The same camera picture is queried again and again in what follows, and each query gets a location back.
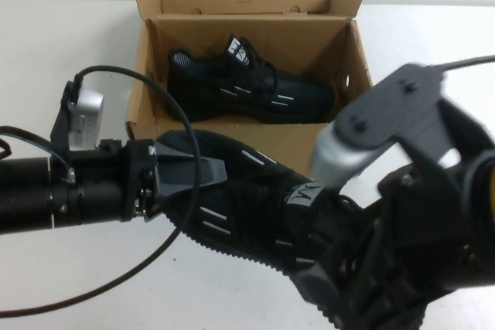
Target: shoe sole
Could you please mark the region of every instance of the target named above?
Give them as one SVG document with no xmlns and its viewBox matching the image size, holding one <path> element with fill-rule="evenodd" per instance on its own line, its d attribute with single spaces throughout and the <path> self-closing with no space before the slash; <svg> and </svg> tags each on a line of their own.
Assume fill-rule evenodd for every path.
<svg viewBox="0 0 495 330">
<path fill-rule="evenodd" d="M 167 216 L 167 215 L 166 215 L 166 217 L 175 227 L 177 227 L 179 225 L 179 221 L 175 220 L 175 218 L 173 218 L 171 216 Z M 208 237 L 203 236 L 203 239 L 207 241 L 207 243 L 204 243 L 203 241 L 200 240 L 198 234 L 188 230 L 187 228 L 185 228 L 182 231 L 182 233 L 184 235 L 186 235 L 188 238 L 190 238 L 192 241 L 194 241 L 195 243 L 198 243 L 200 246 L 205 247 L 208 250 L 212 250 L 212 251 L 214 251 L 216 253 L 220 253 L 220 254 L 225 254 L 229 257 L 241 258 L 243 260 L 248 260 L 250 262 L 262 264 L 266 267 L 269 267 L 273 270 L 276 270 L 277 272 L 280 272 L 284 276 L 288 277 L 289 280 L 295 285 L 295 283 L 292 279 L 291 273 L 289 273 L 286 269 L 279 267 L 277 264 L 275 264 L 274 262 L 271 262 L 270 260 L 258 259 L 257 257 L 254 257 L 248 253 L 239 253 L 232 247 L 226 246 L 222 243 L 218 243 L 217 241 L 214 241 Z M 336 329 L 348 330 L 344 324 L 341 325 L 341 324 L 335 323 L 335 314 L 332 311 L 330 311 L 330 309 L 327 306 L 317 305 L 316 307 L 317 307 L 318 311 L 320 311 L 322 313 L 323 317 L 325 317 Z M 412 325 L 405 327 L 405 328 L 401 328 L 400 330 L 419 330 L 419 328 L 421 327 L 421 325 L 423 323 L 423 318 L 421 318 L 421 320 L 418 321 L 418 323 L 412 324 Z"/>
<path fill-rule="evenodd" d="M 322 122 L 321 119 L 324 116 L 316 115 L 314 112 L 304 114 L 276 114 L 245 104 L 219 104 L 218 106 L 212 107 L 206 105 L 181 104 L 180 100 L 177 100 L 177 103 L 191 122 L 205 121 L 226 115 L 241 115 L 253 117 L 266 124 L 315 124 Z M 167 110 L 175 119 L 178 119 L 173 110 L 168 108 Z"/>
</svg>

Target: black sneaker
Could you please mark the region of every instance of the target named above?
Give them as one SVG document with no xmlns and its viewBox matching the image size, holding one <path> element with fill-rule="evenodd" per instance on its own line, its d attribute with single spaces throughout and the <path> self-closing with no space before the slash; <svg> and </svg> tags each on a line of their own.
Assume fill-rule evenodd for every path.
<svg viewBox="0 0 495 330">
<path fill-rule="evenodd" d="M 167 89 L 191 121 L 241 114 L 269 124 L 316 123 L 335 101 L 332 87 L 277 70 L 235 36 L 225 54 L 211 60 L 173 50 Z"/>
<path fill-rule="evenodd" d="M 305 288 L 300 282 L 298 286 L 298 274 L 319 270 L 322 260 L 341 269 L 340 241 L 367 230 L 359 206 L 346 196 L 335 198 L 319 183 L 239 141 L 209 131 L 195 133 L 201 155 L 223 160 L 228 180 L 200 191 L 198 209 L 183 231 L 189 238 L 211 250 L 279 270 L 301 294 Z M 168 131 L 159 141 L 193 152 L 185 131 Z M 176 226 L 186 214 L 188 198 L 181 195 L 163 206 Z M 340 284 L 346 284 L 344 277 Z M 336 315 L 346 303 L 330 303 L 321 298 L 318 309 L 337 328 L 346 329 Z M 418 330 L 423 315 L 424 309 L 414 321 L 394 330 Z"/>
<path fill-rule="evenodd" d="M 224 160 L 228 181 L 200 192 L 199 209 L 184 233 L 212 250 L 284 274 L 313 264 L 319 251 L 308 242 L 306 218 L 326 190 L 239 141 L 209 131 L 195 133 L 202 156 Z M 168 131 L 159 141 L 192 153 L 184 131 Z M 188 197 L 174 199 L 163 210 L 175 225 L 186 213 Z"/>
</svg>

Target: box lid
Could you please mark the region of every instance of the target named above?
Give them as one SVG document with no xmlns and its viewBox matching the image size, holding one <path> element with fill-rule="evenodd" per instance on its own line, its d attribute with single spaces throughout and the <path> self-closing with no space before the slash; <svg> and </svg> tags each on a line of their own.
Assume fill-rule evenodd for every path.
<svg viewBox="0 0 495 330">
<path fill-rule="evenodd" d="M 165 13 L 289 14 L 319 13 L 354 18 L 362 0 L 136 0 L 142 19 Z"/>
</svg>

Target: black cable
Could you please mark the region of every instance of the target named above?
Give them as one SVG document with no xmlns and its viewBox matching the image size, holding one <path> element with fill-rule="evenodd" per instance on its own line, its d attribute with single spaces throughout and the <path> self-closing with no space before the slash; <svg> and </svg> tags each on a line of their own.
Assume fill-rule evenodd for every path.
<svg viewBox="0 0 495 330">
<path fill-rule="evenodd" d="M 0 148 L 3 150 L 2 152 L 0 152 L 0 160 L 3 160 L 4 158 L 7 158 L 10 155 L 12 155 L 12 149 L 10 148 L 10 145 L 1 138 L 0 138 Z"/>
<path fill-rule="evenodd" d="M 23 317 L 23 316 L 30 316 L 30 315 L 39 315 L 41 313 L 46 313 L 50 311 L 56 311 L 58 309 L 66 308 L 74 304 L 81 303 L 82 301 L 86 301 L 88 299 L 94 298 L 99 294 L 103 294 L 106 291 L 109 291 L 113 289 L 114 287 L 118 286 L 119 284 L 122 284 L 123 282 L 127 281 L 131 277 L 135 276 L 142 270 L 144 270 L 148 265 L 150 265 L 153 261 L 155 261 L 160 255 L 167 250 L 167 248 L 172 245 L 172 243 L 175 241 L 177 236 L 182 232 L 183 228 L 186 226 L 186 224 L 189 221 L 189 218 L 192 216 L 193 211 L 196 206 L 197 198 L 200 192 L 200 148 L 198 146 L 198 142 L 196 139 L 196 136 L 194 135 L 193 128 L 191 127 L 191 123 L 187 119 L 187 116 L 184 114 L 184 111 L 180 108 L 180 106 L 177 104 L 177 102 L 173 99 L 173 97 L 167 92 L 167 90 L 162 87 L 161 85 L 157 84 L 155 81 L 149 79 L 148 77 L 145 77 L 144 75 L 141 75 L 140 73 L 136 73 L 135 71 L 124 69 L 121 67 L 115 67 L 115 66 L 92 66 L 88 67 L 84 70 L 82 70 L 80 73 L 78 73 L 75 76 L 74 83 L 78 84 L 78 87 L 81 86 L 83 77 L 89 73 L 97 72 L 97 71 L 106 71 L 106 72 L 112 72 L 112 73 L 120 73 L 122 75 L 127 75 L 129 77 L 133 77 L 137 80 L 142 81 L 143 83 L 147 84 L 154 90 L 156 90 L 158 93 L 160 93 L 163 98 L 165 99 L 166 103 L 172 107 L 173 110 L 175 110 L 176 115 L 179 117 L 179 119 L 182 121 L 184 124 L 184 128 L 186 129 L 186 133 L 189 135 L 189 139 L 191 140 L 193 144 L 193 154 L 194 154 L 194 186 L 193 186 L 193 192 L 190 197 L 189 201 L 189 207 L 187 210 L 187 213 L 184 217 L 184 220 L 180 223 L 179 226 L 177 226 L 172 233 L 170 233 L 169 237 L 165 240 L 165 242 L 157 249 L 155 252 L 153 252 L 149 257 L 147 257 L 145 260 L 143 260 L 140 264 L 138 264 L 136 267 L 132 268 L 129 272 L 122 274 L 120 277 L 116 278 L 115 280 L 97 288 L 92 291 L 88 291 L 85 294 L 78 295 L 74 298 L 71 299 L 66 299 L 65 301 L 59 301 L 57 303 L 53 304 L 48 304 L 48 305 L 42 305 L 39 307 L 33 307 L 33 308 L 27 308 L 27 309 L 17 309 L 17 310 L 12 310 L 12 311 L 0 311 L 0 318 L 12 318 L 12 317 Z"/>
<path fill-rule="evenodd" d="M 443 63 L 441 65 L 433 65 L 433 66 L 440 67 L 443 71 L 451 71 L 451 70 L 462 69 L 463 67 L 483 65 L 485 63 L 493 63 L 493 62 L 495 62 L 495 55 L 469 58 L 467 60 L 460 60 L 460 61 Z"/>
<path fill-rule="evenodd" d="M 60 150 L 54 145 L 52 145 L 50 141 L 47 141 L 45 138 L 42 138 L 39 135 L 31 133 L 30 131 L 25 131 L 23 129 L 9 127 L 9 126 L 0 127 L 0 135 L 5 135 L 7 137 L 19 139 L 20 141 L 29 143 L 30 145 L 33 145 L 37 148 L 41 148 L 42 150 L 51 154 L 54 158 L 58 158 L 62 162 L 62 164 L 66 167 L 67 170 L 69 170 L 70 168 L 69 163 L 64 158 Z"/>
</svg>

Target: open cardboard box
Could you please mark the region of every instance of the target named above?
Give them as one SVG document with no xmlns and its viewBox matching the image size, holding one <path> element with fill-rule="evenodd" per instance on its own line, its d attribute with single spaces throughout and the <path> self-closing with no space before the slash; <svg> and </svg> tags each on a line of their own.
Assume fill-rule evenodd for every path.
<svg viewBox="0 0 495 330">
<path fill-rule="evenodd" d="M 188 49 L 196 57 L 224 53 L 233 33 L 282 70 L 336 90 L 326 121 L 371 87 L 357 23 L 362 0 L 136 0 L 143 19 L 136 70 L 166 85 L 167 55 Z M 161 97 L 135 81 L 128 108 L 130 138 L 156 138 L 181 128 Z M 297 172 L 308 161 L 321 124 L 262 124 L 248 117 L 194 123 L 242 141 Z"/>
</svg>

